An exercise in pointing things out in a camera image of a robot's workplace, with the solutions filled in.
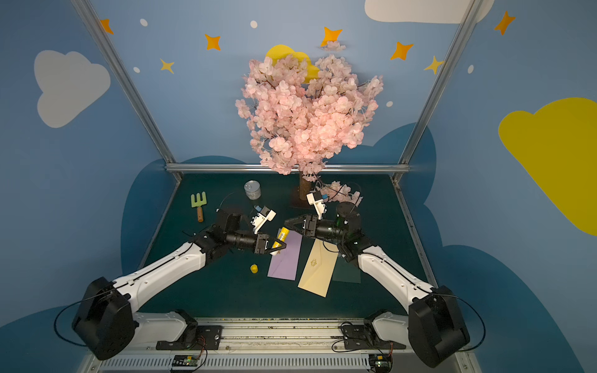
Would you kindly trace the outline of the cream yellow envelope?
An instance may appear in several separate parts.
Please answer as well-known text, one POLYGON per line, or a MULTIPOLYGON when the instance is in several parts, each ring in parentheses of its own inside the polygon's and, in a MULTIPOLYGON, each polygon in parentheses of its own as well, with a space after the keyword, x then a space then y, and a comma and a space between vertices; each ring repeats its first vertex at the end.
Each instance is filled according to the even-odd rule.
POLYGON ((298 288, 326 298, 338 258, 337 247, 316 239, 298 288))

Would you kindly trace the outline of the dark green envelope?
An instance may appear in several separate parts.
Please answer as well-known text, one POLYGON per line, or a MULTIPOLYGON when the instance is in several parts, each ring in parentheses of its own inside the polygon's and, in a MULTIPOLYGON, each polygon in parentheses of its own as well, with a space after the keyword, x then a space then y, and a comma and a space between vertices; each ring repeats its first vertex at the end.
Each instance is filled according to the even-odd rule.
POLYGON ((354 264, 347 262, 342 256, 339 256, 332 274, 332 281, 360 284, 362 282, 361 270, 354 264))

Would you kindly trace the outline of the purple envelope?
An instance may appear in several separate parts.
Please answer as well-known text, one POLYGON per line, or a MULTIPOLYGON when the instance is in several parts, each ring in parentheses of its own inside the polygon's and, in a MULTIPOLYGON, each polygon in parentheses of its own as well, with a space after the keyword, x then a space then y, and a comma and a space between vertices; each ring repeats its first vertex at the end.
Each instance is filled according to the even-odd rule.
POLYGON ((295 281, 303 237, 289 230, 287 247, 272 256, 267 276, 281 280, 295 281))

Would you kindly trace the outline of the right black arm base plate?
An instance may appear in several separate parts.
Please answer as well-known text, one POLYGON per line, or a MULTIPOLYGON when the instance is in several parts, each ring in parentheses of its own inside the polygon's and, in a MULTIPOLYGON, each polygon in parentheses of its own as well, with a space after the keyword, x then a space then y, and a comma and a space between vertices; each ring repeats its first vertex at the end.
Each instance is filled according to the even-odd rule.
POLYGON ((407 347, 402 343, 381 340, 371 326, 342 323, 339 326, 342 334, 341 341, 347 351, 359 350, 405 350, 407 347))

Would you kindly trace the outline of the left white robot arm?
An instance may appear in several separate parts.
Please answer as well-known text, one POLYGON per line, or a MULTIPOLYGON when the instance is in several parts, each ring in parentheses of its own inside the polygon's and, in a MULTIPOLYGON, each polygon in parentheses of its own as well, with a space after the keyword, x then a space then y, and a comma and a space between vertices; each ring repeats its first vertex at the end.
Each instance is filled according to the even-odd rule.
POLYGON ((131 344, 155 343, 159 348, 174 350, 194 348, 199 336, 193 317, 181 310, 157 315, 141 313, 141 307, 231 249, 256 254, 283 250, 285 242, 260 231, 275 216, 267 207, 258 208, 252 219, 233 209, 219 209, 213 225, 162 259, 113 281, 93 281, 86 289, 72 329, 100 361, 115 357, 131 344))

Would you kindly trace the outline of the yellow glue stick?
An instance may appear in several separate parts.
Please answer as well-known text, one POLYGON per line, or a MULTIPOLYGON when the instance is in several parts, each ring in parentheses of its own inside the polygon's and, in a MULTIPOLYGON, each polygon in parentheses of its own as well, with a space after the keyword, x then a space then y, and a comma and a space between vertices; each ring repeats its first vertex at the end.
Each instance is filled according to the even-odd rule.
POLYGON ((285 242, 286 242, 288 236, 289 236, 289 230, 287 228, 285 228, 285 227, 282 227, 279 230, 276 238, 278 238, 278 239, 285 239, 285 242))

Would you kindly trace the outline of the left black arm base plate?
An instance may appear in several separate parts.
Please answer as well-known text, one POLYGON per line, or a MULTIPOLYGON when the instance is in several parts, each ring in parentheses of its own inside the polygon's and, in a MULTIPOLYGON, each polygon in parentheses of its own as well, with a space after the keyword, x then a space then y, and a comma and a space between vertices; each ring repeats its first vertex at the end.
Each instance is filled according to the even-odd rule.
POLYGON ((182 332, 181 336, 173 341, 160 340, 156 343, 157 351, 191 351, 206 349, 215 351, 219 349, 222 338, 222 326, 190 325, 182 332))

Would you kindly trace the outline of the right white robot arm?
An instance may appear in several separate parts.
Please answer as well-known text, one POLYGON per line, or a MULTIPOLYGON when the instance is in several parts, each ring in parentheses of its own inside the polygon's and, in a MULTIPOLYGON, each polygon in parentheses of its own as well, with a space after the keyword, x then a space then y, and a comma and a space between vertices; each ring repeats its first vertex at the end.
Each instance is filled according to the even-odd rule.
POLYGON ((361 215, 353 204, 339 204, 334 220, 304 214, 286 220, 285 227, 334 244, 348 263, 378 281, 402 305, 406 319, 383 312, 371 321, 381 340, 411 348, 430 368, 470 342, 458 298, 446 286, 435 288, 417 278, 374 244, 363 232, 361 215))

